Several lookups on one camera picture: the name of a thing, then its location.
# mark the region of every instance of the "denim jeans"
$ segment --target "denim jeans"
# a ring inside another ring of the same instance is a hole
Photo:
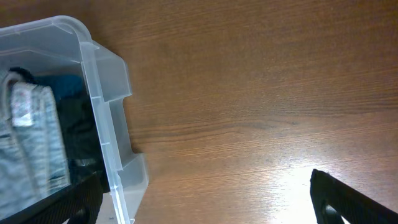
[[[0,72],[0,219],[6,218],[69,183],[68,165],[50,87],[2,82]],[[10,98],[29,88],[32,125],[12,123]]]

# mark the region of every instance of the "wood grain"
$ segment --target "wood grain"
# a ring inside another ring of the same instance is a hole
[[[1,2],[2,26],[67,14],[126,60],[136,223],[316,223],[313,168],[398,211],[396,1]]]

